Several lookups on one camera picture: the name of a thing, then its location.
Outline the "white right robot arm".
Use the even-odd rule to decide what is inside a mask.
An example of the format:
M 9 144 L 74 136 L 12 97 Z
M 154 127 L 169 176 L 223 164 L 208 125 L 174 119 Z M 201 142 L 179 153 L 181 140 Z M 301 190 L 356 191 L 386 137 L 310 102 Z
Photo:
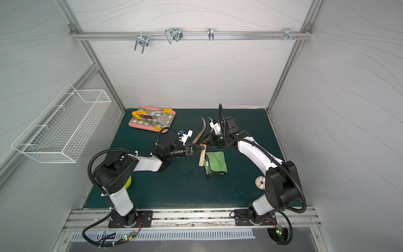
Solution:
M 233 147 L 245 155 L 262 172 L 264 195 L 249 207 L 250 217 L 281 210 L 302 214 L 307 203 L 296 165 L 273 156 L 247 131 L 240 131 L 233 117 L 210 120 L 207 145 L 215 148 Z

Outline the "left metal hook clamp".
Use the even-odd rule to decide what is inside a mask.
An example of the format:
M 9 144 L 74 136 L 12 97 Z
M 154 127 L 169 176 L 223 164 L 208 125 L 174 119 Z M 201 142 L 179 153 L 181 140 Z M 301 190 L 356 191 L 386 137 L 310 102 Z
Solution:
M 148 45 L 149 45 L 149 39 L 146 36 L 140 34 L 136 38 L 134 50 L 137 50 L 138 48 L 141 48 L 141 53 L 143 54 L 145 48 L 148 47 Z

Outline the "metal hook clamp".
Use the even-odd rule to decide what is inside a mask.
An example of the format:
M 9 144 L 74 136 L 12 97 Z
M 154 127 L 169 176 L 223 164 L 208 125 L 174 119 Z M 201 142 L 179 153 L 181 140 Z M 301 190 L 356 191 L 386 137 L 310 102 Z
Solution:
M 140 34 L 136 38 L 134 50 L 137 50 L 138 48 L 141 48 L 141 53 L 143 54 L 145 48 L 148 47 L 148 45 L 149 45 L 149 39 L 146 36 Z
M 178 42 L 183 38 L 182 30 L 177 27 L 168 28 L 164 33 L 169 44 L 172 44 L 174 41 Z

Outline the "right metal hook bracket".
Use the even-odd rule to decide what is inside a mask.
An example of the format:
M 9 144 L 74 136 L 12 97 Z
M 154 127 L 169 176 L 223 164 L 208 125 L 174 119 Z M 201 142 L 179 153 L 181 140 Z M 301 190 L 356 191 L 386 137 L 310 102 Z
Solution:
M 287 41 L 287 40 L 300 40 L 301 36 L 299 35 L 299 32 L 294 32 L 291 31 L 290 28 L 286 28 L 282 34 L 273 35 L 273 38 Z

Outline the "green and black rag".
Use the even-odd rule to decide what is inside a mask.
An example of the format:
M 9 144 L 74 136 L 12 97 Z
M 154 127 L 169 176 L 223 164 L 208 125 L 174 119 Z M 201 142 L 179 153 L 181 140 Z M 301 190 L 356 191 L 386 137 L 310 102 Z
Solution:
M 207 178 L 214 175 L 226 175 L 228 172 L 225 155 L 222 151 L 206 153 L 204 167 Z

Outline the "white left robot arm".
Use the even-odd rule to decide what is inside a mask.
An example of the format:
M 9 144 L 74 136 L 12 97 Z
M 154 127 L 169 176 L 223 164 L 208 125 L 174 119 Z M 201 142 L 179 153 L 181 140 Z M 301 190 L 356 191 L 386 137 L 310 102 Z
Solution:
M 164 138 L 156 143 L 156 151 L 149 155 L 125 149 L 108 149 L 93 156 L 87 166 L 91 183 L 101 192 L 119 217 L 135 214 L 135 207 L 127 192 L 126 183 L 134 172 L 162 172 L 172 159 L 192 157 L 205 150 L 204 146 Z

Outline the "middle metal hook clamp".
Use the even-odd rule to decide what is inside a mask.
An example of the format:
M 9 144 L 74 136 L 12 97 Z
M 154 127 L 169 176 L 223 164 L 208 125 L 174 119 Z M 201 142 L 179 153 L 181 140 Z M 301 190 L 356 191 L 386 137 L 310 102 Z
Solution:
M 174 41 L 178 42 L 183 38 L 182 30 L 177 27 L 168 28 L 164 33 L 169 44 L 172 44 Z

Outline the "lime green bowl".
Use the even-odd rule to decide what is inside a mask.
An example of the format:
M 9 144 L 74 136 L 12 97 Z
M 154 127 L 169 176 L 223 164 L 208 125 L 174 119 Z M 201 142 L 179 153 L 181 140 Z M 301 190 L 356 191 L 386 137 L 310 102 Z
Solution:
M 130 176 L 126 182 L 126 189 L 128 189 L 132 184 L 132 177 Z

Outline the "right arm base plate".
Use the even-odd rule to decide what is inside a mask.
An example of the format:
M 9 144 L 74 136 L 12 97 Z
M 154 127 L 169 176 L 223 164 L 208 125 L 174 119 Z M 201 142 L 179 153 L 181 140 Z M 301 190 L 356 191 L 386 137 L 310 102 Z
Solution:
M 252 208 L 235 209 L 229 216 L 235 220 L 236 226 L 275 226 L 276 217 L 270 213 L 258 215 Z

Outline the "white frosted donut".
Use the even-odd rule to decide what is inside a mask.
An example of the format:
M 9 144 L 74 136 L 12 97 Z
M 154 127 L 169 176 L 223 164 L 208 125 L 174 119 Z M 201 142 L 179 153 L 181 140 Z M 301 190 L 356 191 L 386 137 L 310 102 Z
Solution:
M 260 189 L 264 190 L 266 184 L 266 178 L 264 176 L 259 176 L 255 179 L 255 186 Z

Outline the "aluminium top rail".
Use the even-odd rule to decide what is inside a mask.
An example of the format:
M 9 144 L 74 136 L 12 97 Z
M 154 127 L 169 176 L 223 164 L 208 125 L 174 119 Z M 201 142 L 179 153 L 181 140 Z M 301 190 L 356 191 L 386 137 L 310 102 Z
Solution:
M 207 31 L 183 31 L 182 41 L 209 41 Z M 213 41 L 258 41 L 275 40 L 273 35 L 282 34 L 283 31 L 216 31 Z M 75 41 L 135 41 L 140 34 L 149 41 L 167 41 L 163 31 L 152 32 L 81 32 L 71 34 Z M 300 40 L 311 39 L 313 33 L 299 32 Z

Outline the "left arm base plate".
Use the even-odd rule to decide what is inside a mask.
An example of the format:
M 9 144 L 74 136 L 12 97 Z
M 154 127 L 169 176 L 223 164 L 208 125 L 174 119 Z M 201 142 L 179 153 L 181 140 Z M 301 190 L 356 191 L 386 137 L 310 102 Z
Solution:
M 108 228 L 135 228 L 151 227 L 153 211 L 130 211 L 126 216 L 121 216 L 116 210 L 111 211 L 111 220 Z

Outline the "small metal hook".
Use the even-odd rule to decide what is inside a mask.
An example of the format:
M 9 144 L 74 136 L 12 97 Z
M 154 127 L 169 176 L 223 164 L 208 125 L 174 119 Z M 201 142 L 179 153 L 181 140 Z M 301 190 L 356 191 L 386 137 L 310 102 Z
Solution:
M 212 28 L 208 28 L 207 32 L 208 32 L 208 39 L 210 41 L 213 41 L 214 40 L 214 30 Z

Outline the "wooden-handled steel spatula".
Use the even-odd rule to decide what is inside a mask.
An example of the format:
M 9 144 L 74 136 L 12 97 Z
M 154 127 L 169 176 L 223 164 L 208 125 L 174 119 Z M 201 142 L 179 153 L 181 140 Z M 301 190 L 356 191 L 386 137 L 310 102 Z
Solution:
M 147 123 L 151 123 L 153 125 L 167 125 L 170 121 L 169 116 L 157 114 L 157 115 L 150 115 L 150 114 L 141 114 L 139 117 L 146 121 Z

